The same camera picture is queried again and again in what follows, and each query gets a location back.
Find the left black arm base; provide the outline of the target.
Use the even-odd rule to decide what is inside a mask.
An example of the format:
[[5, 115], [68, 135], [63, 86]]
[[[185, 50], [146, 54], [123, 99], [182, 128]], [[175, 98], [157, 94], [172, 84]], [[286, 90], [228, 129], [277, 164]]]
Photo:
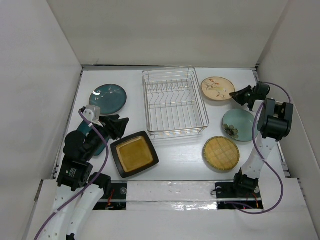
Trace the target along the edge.
[[117, 211], [127, 209], [127, 181], [112, 181], [107, 195], [104, 195], [93, 208], [96, 211]]

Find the light green flower plate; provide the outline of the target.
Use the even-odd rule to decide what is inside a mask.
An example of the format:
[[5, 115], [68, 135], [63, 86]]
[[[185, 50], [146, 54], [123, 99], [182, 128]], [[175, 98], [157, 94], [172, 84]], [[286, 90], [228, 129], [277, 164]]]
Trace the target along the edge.
[[255, 116], [246, 110], [231, 109], [222, 118], [222, 128], [236, 141], [251, 142], [254, 119]]

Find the beige floral round plate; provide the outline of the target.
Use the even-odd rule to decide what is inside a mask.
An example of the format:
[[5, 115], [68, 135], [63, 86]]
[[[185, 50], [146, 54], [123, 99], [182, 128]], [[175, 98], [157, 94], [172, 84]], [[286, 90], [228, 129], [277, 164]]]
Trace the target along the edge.
[[230, 93], [235, 92], [236, 88], [230, 80], [213, 76], [202, 81], [201, 90], [208, 99], [221, 102], [231, 99]]

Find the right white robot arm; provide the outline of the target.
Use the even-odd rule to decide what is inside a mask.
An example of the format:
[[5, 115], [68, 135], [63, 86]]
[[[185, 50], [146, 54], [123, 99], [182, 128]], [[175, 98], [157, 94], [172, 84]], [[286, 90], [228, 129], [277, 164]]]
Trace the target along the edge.
[[256, 112], [251, 132], [253, 149], [231, 184], [231, 191], [237, 197], [250, 195], [258, 187], [261, 170], [271, 151], [292, 128], [294, 105], [291, 98], [287, 102], [268, 98], [271, 85], [259, 81], [254, 87], [249, 85], [229, 94], [238, 104], [247, 104], [251, 112]]

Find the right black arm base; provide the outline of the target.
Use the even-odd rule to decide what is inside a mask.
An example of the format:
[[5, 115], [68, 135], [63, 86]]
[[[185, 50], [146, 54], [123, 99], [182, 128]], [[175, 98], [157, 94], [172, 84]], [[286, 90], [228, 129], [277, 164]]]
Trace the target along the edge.
[[218, 210], [263, 210], [259, 187], [252, 193], [237, 194], [232, 182], [216, 182], [210, 193], [216, 198]]

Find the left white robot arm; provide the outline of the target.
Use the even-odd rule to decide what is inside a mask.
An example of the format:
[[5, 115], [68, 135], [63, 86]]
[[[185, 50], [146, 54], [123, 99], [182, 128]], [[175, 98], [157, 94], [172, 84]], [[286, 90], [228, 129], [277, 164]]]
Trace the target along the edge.
[[65, 137], [51, 214], [35, 235], [36, 240], [77, 239], [98, 201], [111, 194], [111, 177], [101, 170], [92, 172], [90, 160], [109, 140], [123, 137], [129, 118], [116, 114], [93, 122], [83, 112], [79, 114], [90, 130], [74, 130]]

